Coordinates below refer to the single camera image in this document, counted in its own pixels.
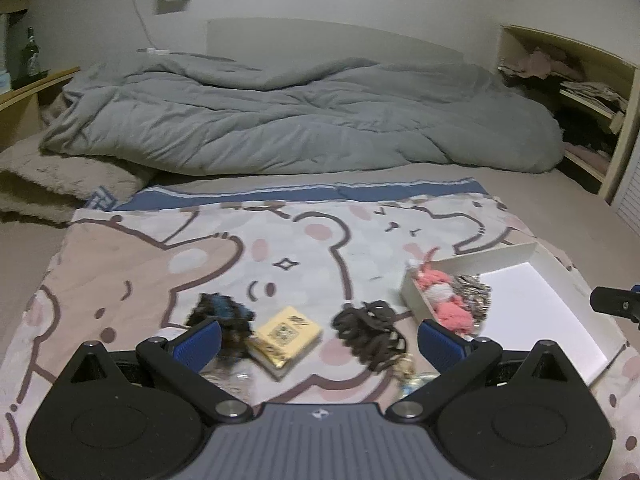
bottle label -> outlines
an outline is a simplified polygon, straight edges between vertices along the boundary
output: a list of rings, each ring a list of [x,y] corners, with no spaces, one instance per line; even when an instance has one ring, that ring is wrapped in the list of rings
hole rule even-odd
[[[27,75],[34,76],[40,73],[40,62],[38,60],[38,53],[34,52],[27,61]]]

blue fabric strip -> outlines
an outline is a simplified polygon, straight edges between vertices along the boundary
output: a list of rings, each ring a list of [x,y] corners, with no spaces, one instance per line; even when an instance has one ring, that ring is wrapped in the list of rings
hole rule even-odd
[[[172,191],[153,186],[136,193],[127,203],[114,211],[153,211],[174,209],[222,202],[251,202],[261,200],[287,200],[289,202],[313,202],[319,200],[355,200],[377,202],[401,200],[416,195],[443,196],[455,193],[482,193],[486,190],[477,180],[466,178],[455,182],[415,182],[384,184],[317,184],[315,186],[269,187],[246,192],[196,194]]]

white wall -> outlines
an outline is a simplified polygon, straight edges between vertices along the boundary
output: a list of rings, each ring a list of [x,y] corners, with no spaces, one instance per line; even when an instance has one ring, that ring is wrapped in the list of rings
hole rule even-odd
[[[379,28],[428,40],[490,66],[497,48],[497,0],[192,0],[183,12],[156,14],[138,0],[158,47],[206,48],[205,22],[223,17],[323,20]],[[86,66],[105,54],[148,46],[131,0],[33,0],[25,22],[36,30],[42,63]]]
[[[640,64],[640,0],[504,0],[501,21],[592,44]]]

metal screw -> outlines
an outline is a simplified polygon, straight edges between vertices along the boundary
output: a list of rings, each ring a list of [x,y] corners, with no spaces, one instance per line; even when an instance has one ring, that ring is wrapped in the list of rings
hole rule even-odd
[[[247,405],[240,400],[223,400],[216,404],[216,411],[223,416],[234,418],[242,415],[247,410]]]
[[[422,405],[413,400],[401,400],[396,402],[391,409],[402,418],[415,418],[422,413]]]

white logo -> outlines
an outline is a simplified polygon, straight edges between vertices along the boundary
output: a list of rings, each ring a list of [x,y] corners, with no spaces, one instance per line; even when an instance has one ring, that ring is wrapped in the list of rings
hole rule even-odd
[[[313,415],[318,420],[323,420],[324,418],[327,418],[329,415],[331,415],[331,412],[328,412],[324,408],[318,408],[314,412],[311,412],[311,415]]]

